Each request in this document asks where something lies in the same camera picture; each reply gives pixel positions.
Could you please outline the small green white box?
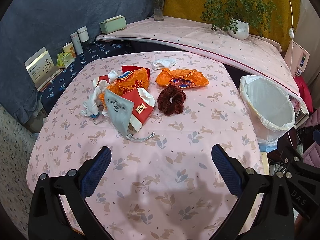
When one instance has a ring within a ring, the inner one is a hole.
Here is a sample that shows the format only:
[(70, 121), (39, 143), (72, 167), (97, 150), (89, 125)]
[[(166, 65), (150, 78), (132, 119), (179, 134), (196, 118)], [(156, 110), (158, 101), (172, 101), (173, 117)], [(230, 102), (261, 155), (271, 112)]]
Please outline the small green white box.
[(67, 68), (70, 64), (74, 62), (74, 57), (71, 53), (59, 53), (57, 54), (56, 66), (58, 68)]

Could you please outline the small orange print box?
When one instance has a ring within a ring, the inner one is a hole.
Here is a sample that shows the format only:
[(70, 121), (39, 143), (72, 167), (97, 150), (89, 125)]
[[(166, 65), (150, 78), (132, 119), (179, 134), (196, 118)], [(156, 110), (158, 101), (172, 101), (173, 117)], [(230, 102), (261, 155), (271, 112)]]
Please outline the small orange print box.
[(73, 58), (76, 58), (76, 53), (75, 53), (75, 50), (74, 50), (74, 46), (73, 46), (73, 42), (69, 42), (69, 43), (66, 43), (63, 47), (62, 47), (63, 51), (65, 53), (71, 53), (72, 57)]

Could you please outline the pink appliance with display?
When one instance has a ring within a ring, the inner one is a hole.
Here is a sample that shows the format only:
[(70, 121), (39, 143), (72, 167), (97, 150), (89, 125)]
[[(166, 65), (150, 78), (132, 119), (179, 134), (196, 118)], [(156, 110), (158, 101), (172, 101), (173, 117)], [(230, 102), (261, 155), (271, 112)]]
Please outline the pink appliance with display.
[(305, 71), (310, 54), (295, 41), (290, 41), (284, 60), (292, 76), (301, 76)]

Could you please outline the pink dotted bench cover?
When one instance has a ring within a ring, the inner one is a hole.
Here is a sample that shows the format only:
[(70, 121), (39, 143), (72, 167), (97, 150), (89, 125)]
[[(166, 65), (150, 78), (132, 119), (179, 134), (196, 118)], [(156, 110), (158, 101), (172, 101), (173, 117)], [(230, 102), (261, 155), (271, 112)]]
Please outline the pink dotted bench cover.
[(166, 16), (130, 23), (123, 30), (97, 36), (97, 40), (131, 40), (162, 44), (199, 54), (253, 75), (268, 77), (307, 109), (299, 88), (281, 55), (279, 43), (251, 35), (245, 40), (231, 37), (210, 24)]

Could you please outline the white tissue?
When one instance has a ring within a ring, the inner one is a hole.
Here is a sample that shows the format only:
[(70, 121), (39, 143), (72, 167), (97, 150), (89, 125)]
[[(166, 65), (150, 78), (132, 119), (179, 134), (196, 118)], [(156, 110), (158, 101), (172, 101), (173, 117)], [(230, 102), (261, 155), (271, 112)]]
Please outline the white tissue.
[(171, 68), (177, 63), (176, 59), (159, 59), (152, 63), (153, 70), (160, 70), (163, 68)]

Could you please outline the white cylindrical jar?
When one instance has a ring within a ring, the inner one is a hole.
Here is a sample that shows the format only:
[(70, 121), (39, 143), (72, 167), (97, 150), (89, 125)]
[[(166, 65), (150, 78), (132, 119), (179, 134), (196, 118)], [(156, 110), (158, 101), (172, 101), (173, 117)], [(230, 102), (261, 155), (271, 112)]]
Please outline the white cylindrical jar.
[(86, 26), (77, 29), (77, 33), (81, 43), (87, 42), (89, 40), (89, 35)]

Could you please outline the grey drawstring pouch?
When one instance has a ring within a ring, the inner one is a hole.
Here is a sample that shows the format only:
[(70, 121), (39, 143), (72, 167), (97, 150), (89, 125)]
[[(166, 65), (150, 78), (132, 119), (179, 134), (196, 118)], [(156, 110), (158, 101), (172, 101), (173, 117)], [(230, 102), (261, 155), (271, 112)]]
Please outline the grey drawstring pouch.
[(137, 138), (134, 135), (136, 132), (133, 131), (130, 125), (130, 119), (133, 110), (133, 102), (126, 100), (125, 98), (117, 98), (112, 95), (111, 92), (106, 93), (106, 106), (107, 113), (111, 119), (112, 124), (117, 131), (127, 140), (134, 142), (144, 142), (155, 136), (154, 132), (151, 132), (147, 137)]

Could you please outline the white gold card box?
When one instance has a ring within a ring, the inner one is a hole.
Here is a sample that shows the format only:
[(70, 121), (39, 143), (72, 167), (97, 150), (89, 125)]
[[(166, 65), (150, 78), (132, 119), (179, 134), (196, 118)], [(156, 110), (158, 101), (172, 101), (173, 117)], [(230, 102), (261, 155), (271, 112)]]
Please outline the white gold card box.
[(24, 65), (39, 92), (62, 71), (53, 63), (45, 47), (25, 61)]

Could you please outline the red fabric item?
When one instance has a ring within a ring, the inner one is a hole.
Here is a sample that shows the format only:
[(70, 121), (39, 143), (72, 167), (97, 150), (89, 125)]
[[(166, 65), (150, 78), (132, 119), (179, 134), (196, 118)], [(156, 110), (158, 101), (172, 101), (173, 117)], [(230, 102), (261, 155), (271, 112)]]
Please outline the red fabric item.
[(294, 80), (299, 88), (300, 97), (304, 100), (307, 109), (310, 113), (313, 113), (313, 103), (312, 103), (312, 97), (310, 94), (310, 90), (304, 81), (302, 76), (295, 76)]

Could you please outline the trash bin with white liner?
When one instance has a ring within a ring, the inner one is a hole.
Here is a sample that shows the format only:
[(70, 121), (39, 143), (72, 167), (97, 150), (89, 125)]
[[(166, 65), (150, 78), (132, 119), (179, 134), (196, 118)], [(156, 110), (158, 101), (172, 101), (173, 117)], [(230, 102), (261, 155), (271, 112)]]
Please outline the trash bin with white liner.
[(278, 139), (295, 124), (288, 93), (274, 81), (257, 75), (240, 79), (240, 96), (253, 124), (261, 152), (277, 149)]

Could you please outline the pink rabbit print tablecloth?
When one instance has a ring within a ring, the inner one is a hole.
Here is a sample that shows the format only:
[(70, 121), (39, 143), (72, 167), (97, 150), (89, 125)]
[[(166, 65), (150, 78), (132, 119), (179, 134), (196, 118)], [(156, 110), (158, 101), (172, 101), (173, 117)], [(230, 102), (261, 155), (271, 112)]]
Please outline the pink rabbit print tablecloth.
[[(124, 139), (110, 120), (81, 115), (93, 80), (122, 66), (150, 68), (175, 59), (177, 69), (195, 69), (209, 81), (187, 89), (181, 114), (153, 111), (139, 137)], [(112, 161), (87, 199), (115, 239), (208, 239), (236, 202), (211, 158), (215, 144), (244, 166), (266, 173), (253, 125), (222, 63), (188, 52), (147, 52), (97, 59), (84, 66), (48, 115), (29, 160), (27, 184), (40, 174), (62, 176), (93, 158), (103, 146)]]

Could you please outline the white pot green plant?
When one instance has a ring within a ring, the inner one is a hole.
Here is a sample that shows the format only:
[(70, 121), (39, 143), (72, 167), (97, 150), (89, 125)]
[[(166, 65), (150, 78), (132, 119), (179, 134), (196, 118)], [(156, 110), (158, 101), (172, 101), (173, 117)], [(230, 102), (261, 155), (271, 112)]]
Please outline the white pot green plant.
[(272, 22), (282, 23), (277, 6), (272, 0), (205, 0), (200, 19), (213, 30), (240, 30), (240, 22), (247, 23), (260, 37), (270, 32)]

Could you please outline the orange plastic bag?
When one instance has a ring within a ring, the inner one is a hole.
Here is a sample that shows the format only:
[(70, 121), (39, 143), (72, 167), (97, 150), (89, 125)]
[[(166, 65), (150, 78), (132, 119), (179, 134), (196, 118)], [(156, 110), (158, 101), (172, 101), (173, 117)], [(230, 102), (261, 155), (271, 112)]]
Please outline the orange plastic bag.
[(117, 98), (122, 98), (121, 96), (127, 92), (142, 87), (145, 90), (148, 90), (150, 80), (148, 79), (148, 74), (145, 69), (134, 70), (131, 72), (121, 73), (120, 77), (116, 78), (105, 90), (103, 94), (100, 95), (102, 99), (102, 105), (104, 109), (107, 109), (106, 106), (106, 93), (111, 92), (112, 95), (115, 95)]
[(156, 77), (159, 86), (167, 87), (173, 85), (184, 88), (204, 87), (209, 84), (208, 79), (195, 69), (175, 69), (164, 68)]

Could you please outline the mint green storage box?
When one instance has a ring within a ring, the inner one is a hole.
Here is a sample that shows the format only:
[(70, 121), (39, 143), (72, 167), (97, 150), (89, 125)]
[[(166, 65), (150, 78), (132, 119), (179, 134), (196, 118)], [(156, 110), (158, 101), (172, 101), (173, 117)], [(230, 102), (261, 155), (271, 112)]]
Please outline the mint green storage box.
[(99, 23), (100, 30), (103, 34), (110, 34), (115, 31), (126, 28), (125, 16), (114, 16)]

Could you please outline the pink quilted jacket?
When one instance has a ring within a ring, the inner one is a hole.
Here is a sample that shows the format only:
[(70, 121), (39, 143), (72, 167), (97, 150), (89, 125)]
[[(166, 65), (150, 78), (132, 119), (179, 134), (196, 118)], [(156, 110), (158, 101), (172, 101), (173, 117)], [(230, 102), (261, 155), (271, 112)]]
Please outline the pink quilted jacket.
[(308, 118), (302, 128), (304, 163), (319, 168), (319, 135), (315, 140), (313, 134), (319, 131), (319, 108)]

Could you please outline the white tall bottle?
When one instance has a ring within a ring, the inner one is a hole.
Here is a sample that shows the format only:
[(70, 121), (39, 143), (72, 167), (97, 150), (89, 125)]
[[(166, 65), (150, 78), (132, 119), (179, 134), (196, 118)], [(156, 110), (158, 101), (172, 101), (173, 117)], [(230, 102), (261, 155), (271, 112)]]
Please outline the white tall bottle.
[(70, 35), (75, 52), (77, 55), (81, 55), (83, 53), (82, 45), (80, 42), (80, 38), (77, 32), (74, 32)]

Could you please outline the white glove cloth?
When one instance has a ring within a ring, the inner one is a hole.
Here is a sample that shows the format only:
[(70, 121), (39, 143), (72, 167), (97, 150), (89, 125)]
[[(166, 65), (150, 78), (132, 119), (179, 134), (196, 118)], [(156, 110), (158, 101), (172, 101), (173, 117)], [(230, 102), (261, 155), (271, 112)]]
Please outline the white glove cloth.
[(118, 73), (111, 70), (107, 75), (95, 77), (93, 80), (93, 93), (89, 96), (88, 100), (83, 102), (84, 109), (80, 114), (85, 117), (96, 118), (99, 116), (99, 107), (102, 104), (100, 95), (105, 92), (107, 87), (116, 80)]

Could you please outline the navy leaf print cloth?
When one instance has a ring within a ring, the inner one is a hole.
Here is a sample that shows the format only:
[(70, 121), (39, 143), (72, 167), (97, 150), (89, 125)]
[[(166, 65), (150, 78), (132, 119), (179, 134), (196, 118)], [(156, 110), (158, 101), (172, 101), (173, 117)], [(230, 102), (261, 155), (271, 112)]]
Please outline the navy leaf print cloth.
[(77, 56), (71, 65), (63, 69), (42, 92), (39, 92), (39, 99), (47, 114), (50, 113), (59, 97), (67, 86), (74, 80), (84, 66), (93, 60), (127, 54), (129, 48), (121, 42), (93, 42), (84, 52)]

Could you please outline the dark red velvet scrunchie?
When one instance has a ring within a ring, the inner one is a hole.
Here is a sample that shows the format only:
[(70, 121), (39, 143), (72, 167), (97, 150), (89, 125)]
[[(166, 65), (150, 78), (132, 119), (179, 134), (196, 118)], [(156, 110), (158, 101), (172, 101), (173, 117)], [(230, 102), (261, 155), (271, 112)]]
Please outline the dark red velvet scrunchie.
[(157, 98), (157, 107), (166, 116), (181, 114), (186, 100), (185, 92), (177, 86), (168, 85)]

